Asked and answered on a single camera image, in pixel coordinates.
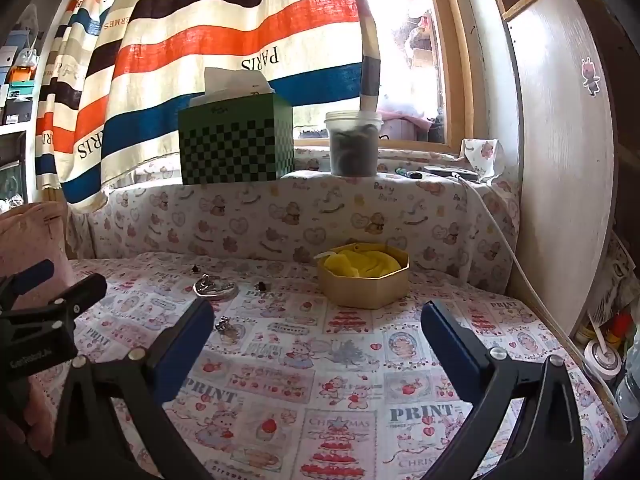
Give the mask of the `person's left hand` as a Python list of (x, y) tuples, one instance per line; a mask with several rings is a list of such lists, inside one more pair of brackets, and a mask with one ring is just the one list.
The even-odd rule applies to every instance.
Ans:
[(1, 434), (18, 444), (27, 444), (43, 457), (49, 457), (52, 453), (53, 441), (52, 416), (47, 407), (46, 396), (38, 382), (35, 378), (29, 377), (28, 383), (29, 392), (20, 416), (25, 429), (16, 422), (18, 417), (9, 415), (8, 409), (2, 406)]

